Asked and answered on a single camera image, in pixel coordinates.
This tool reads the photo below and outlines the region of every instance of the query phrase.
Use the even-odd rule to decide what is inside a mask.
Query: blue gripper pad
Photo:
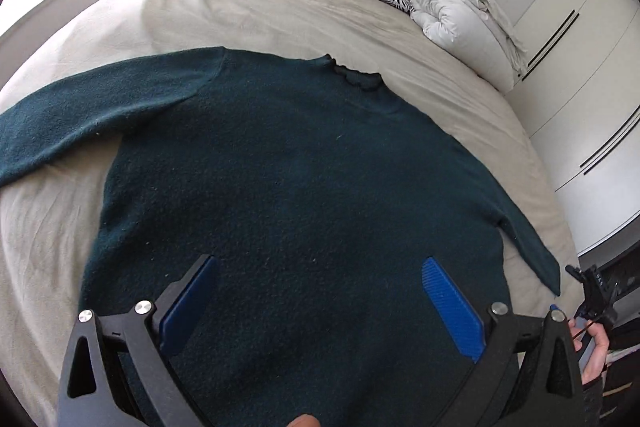
[[[160,352],[174,357],[183,349],[218,288],[220,263],[209,257],[160,323]]]
[[[459,352],[476,363],[486,346],[482,321],[433,257],[422,264],[422,287],[440,314]]]

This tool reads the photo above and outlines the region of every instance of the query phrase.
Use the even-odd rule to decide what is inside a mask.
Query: cabinet handle
[[[525,79],[525,78],[527,78],[531,73],[533,73],[533,70],[535,70],[535,69],[537,68],[537,66],[539,65],[539,63],[540,63],[540,62],[542,62],[542,61],[545,59],[545,57],[549,54],[549,52],[550,52],[553,48],[555,48],[555,47],[556,47],[556,44],[558,44],[558,42],[560,42],[560,39],[561,39],[562,37],[564,37],[564,34],[565,34],[565,33],[567,33],[567,32],[569,31],[569,28],[570,28],[571,26],[573,26],[573,25],[574,25],[574,22],[578,19],[578,17],[579,17],[579,16],[580,16],[580,14],[579,14],[579,13],[576,13],[576,12],[575,12],[575,10],[572,10],[572,11],[571,11],[571,13],[569,13],[569,15],[568,15],[568,16],[567,16],[567,18],[564,20],[564,22],[562,22],[562,24],[561,24],[561,25],[560,25],[560,27],[556,30],[556,32],[555,32],[553,35],[551,35],[551,38],[550,38],[550,39],[545,43],[545,45],[544,45],[544,46],[542,46],[542,47],[540,48],[540,51],[539,51],[538,53],[536,53],[536,56],[535,56],[535,57],[533,57],[533,58],[529,61],[529,64],[528,64],[527,66],[530,66],[530,65],[531,65],[531,63],[532,63],[534,60],[536,60],[536,57],[538,57],[538,55],[540,55],[540,54],[542,53],[542,51],[544,51],[544,49],[549,45],[549,43],[550,43],[551,41],[553,41],[553,40],[554,40],[555,36],[556,36],[556,35],[558,35],[558,32],[559,32],[560,30],[562,30],[562,27],[563,27],[563,26],[565,26],[564,31],[563,31],[562,33],[560,33],[560,36],[559,36],[559,37],[558,37],[558,38],[557,38],[557,39],[556,39],[556,40],[555,40],[555,41],[554,41],[554,42],[553,42],[553,43],[548,47],[548,49],[546,50],[545,54],[544,54],[544,55],[542,55],[542,57],[540,57],[540,58],[538,59],[538,61],[537,61],[535,64],[533,64],[533,67],[532,67],[532,68],[530,68],[530,70],[529,70],[529,71],[527,71],[527,73],[525,73],[525,74],[524,74],[524,76],[523,76],[520,80],[524,80],[524,79]]]
[[[584,167],[585,165],[589,165],[589,163],[591,162],[591,165],[589,165],[582,174],[588,174],[600,162],[602,162],[604,158],[609,156],[609,154],[622,143],[622,140],[629,136],[629,133],[631,133],[631,131],[633,131],[636,128],[636,125],[638,125],[639,123],[640,105],[636,107],[636,110],[633,111],[631,116],[626,119],[625,123],[623,123],[617,129],[617,131],[615,131],[615,133],[613,133],[612,136],[606,142],[604,142],[604,144],[598,150],[596,150],[596,152],[594,152],[583,163],[580,164],[580,169],[582,169],[582,167]]]
[[[545,50],[545,48],[551,44],[551,41],[556,38],[556,35],[558,35],[558,33],[560,32],[560,30],[564,27],[564,25],[567,23],[567,21],[572,17],[572,15],[575,13],[575,10],[571,10],[571,13],[569,13],[569,15],[566,16],[566,19],[564,21],[562,21],[562,24],[558,26],[558,29],[554,32],[553,35],[551,35],[551,37],[549,38],[549,40],[547,42],[545,42],[545,45],[542,46],[538,52],[534,55],[534,57],[529,61],[529,64],[527,64],[527,67],[529,67],[530,65],[533,64],[533,62],[536,60],[536,58],[538,58],[538,56]]]

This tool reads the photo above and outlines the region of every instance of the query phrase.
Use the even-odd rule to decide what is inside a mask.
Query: black handle
[[[597,156],[598,156],[598,154],[600,154],[600,152],[602,152],[604,149],[606,149],[606,148],[607,148],[607,146],[608,146],[608,145],[610,145],[610,143],[612,143],[612,142],[613,142],[613,140],[615,140],[615,139],[616,139],[616,137],[618,137],[618,135],[620,135],[620,133],[621,133],[621,132],[623,132],[623,131],[624,131],[624,132],[622,133],[622,135],[620,135],[620,139],[615,143],[615,145],[614,145],[613,147],[611,147],[611,148],[610,148],[610,149],[609,149],[609,150],[608,150],[608,151],[607,151],[603,156],[601,156],[601,158],[598,158],[598,160],[597,160],[593,165],[591,165],[591,166],[590,166],[590,167],[589,167],[589,168],[584,172],[584,174],[587,174],[587,172],[591,171],[591,169],[593,169],[593,168],[594,168],[598,163],[600,163],[602,160],[604,160],[604,158],[606,158],[606,157],[609,155],[609,153],[610,153],[613,149],[615,149],[615,148],[620,144],[620,142],[622,142],[622,140],[623,140],[623,139],[625,139],[625,138],[626,138],[626,136],[628,136],[628,134],[629,134],[631,131],[633,131],[633,129],[636,127],[636,125],[638,125],[638,122],[640,121],[640,118],[636,119],[636,121],[635,121],[631,126],[629,126],[629,123],[634,119],[634,117],[639,116],[639,113],[640,113],[640,105],[638,105],[638,107],[636,107],[636,108],[635,108],[635,110],[633,111],[633,113],[631,113],[631,116],[625,120],[625,123],[623,123],[620,127],[618,127],[618,129],[616,129],[615,133],[613,133],[613,134],[609,137],[609,139],[608,139],[606,142],[604,142],[604,144],[602,144],[602,145],[601,145],[601,146],[596,150],[596,152],[594,152],[591,156],[589,156],[589,157],[588,157],[584,162],[582,162],[582,163],[580,164],[580,169],[582,169],[585,165],[588,165],[588,164],[589,164],[589,163],[590,163],[590,162],[591,162],[595,157],[597,157]]]
[[[540,48],[540,50],[536,53],[536,55],[529,61],[529,64],[527,64],[527,66],[532,65],[533,61],[536,60],[536,58],[543,52],[545,51],[544,55],[542,55],[542,57],[540,57],[540,59],[533,64],[533,67],[530,68],[529,71],[527,71],[527,73],[524,74],[524,76],[521,78],[521,80],[524,80],[525,78],[527,78],[532,72],[533,70],[535,70],[537,68],[537,66],[539,65],[540,62],[542,62],[545,57],[551,52],[551,50],[553,48],[556,47],[556,44],[558,44],[558,42],[560,42],[560,39],[562,39],[562,37],[564,37],[564,34],[567,33],[569,31],[569,28],[571,26],[574,25],[574,22],[576,21],[576,19],[580,16],[579,13],[576,13],[575,10],[571,10],[571,13],[569,13],[569,15],[566,17],[566,19],[562,22],[562,24],[559,26],[559,28],[554,32],[553,35],[551,35],[551,38],[545,42],[545,45],[542,46]],[[564,31],[560,34],[560,36],[554,41],[554,38],[556,37],[556,35],[558,35],[558,33],[560,32],[560,30],[562,30],[562,28],[564,28]]]

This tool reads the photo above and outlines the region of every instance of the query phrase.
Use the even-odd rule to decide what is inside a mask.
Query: dark green sweater
[[[0,185],[109,132],[124,139],[79,307],[125,312],[217,256],[222,287],[172,364],[218,426],[428,425],[472,362],[422,263],[477,308],[508,302],[498,228],[559,294],[494,177],[378,74],[224,48],[111,64],[0,116]]]

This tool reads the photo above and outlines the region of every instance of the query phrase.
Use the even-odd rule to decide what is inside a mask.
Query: sweater sleeve
[[[498,184],[502,204],[498,211],[498,226],[513,241],[518,253],[538,279],[555,295],[560,295],[560,267],[556,258],[542,243],[538,232]]]
[[[0,114],[0,187],[53,161],[80,140],[131,132],[191,98],[216,76],[224,53],[224,48],[204,48],[134,58],[30,94]],[[194,54],[205,56],[194,60]]]

